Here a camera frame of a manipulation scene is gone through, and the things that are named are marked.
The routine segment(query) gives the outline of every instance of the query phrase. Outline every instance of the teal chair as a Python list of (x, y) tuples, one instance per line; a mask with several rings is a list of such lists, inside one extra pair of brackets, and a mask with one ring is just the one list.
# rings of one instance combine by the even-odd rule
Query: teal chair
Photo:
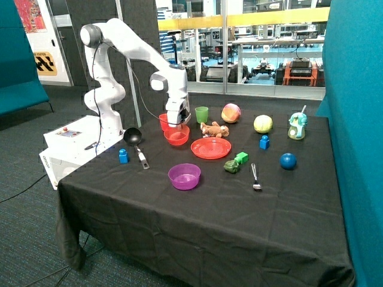
[(34, 55), (14, 1), (2, 0), (1, 8), (0, 115), (4, 115), (49, 103), (49, 98), (38, 79)]
[(331, 3), (323, 61), (329, 118), (356, 286), (383, 286), (383, 61), (380, 1)]

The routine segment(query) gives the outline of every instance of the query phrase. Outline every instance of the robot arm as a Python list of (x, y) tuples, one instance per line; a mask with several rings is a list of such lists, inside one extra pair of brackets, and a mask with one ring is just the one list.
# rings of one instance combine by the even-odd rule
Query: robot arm
[(158, 72), (151, 76), (150, 85), (153, 90), (165, 91), (169, 95), (166, 104), (169, 125), (175, 127), (189, 121), (187, 74), (182, 66), (171, 65), (119, 19), (85, 25), (81, 29), (80, 36), (85, 45), (90, 74), (101, 84), (96, 91), (86, 94), (85, 101), (90, 109), (96, 112), (98, 109), (100, 110), (101, 119), (104, 120), (103, 129), (109, 128), (112, 133), (115, 130), (121, 130), (120, 115), (111, 109), (111, 105), (121, 101), (125, 96), (124, 88), (117, 83), (111, 73), (107, 55), (109, 46), (114, 46), (127, 59), (145, 60), (155, 66)]

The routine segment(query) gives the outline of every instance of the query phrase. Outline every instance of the green block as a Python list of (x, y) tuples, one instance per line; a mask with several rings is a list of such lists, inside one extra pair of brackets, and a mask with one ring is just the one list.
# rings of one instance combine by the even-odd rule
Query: green block
[(234, 160), (239, 164), (244, 164), (246, 161), (249, 160), (249, 155), (246, 152), (240, 152), (239, 154), (237, 154)]

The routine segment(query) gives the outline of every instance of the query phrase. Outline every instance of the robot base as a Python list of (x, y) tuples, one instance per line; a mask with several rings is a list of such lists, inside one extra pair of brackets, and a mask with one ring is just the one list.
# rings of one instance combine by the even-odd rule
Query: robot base
[(44, 134), (48, 148), (39, 154), (54, 190), (58, 182), (123, 139), (123, 132), (99, 139), (99, 118), (85, 116), (52, 132)]

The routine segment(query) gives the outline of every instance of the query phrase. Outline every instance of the yellow sign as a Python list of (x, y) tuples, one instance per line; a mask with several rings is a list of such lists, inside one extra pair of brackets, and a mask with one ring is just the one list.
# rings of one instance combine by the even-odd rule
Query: yellow sign
[(34, 56), (39, 76), (57, 76), (57, 69), (50, 53), (37, 52), (34, 53)]
[[(324, 7), (314, 9), (292, 9), (285, 11), (228, 15), (227, 26), (231, 27), (243, 25), (276, 25), (284, 23), (292, 24), (326, 22), (329, 19), (329, 13), (330, 7)], [(159, 31), (217, 28), (222, 27), (222, 25), (223, 18), (221, 15), (158, 21)]]

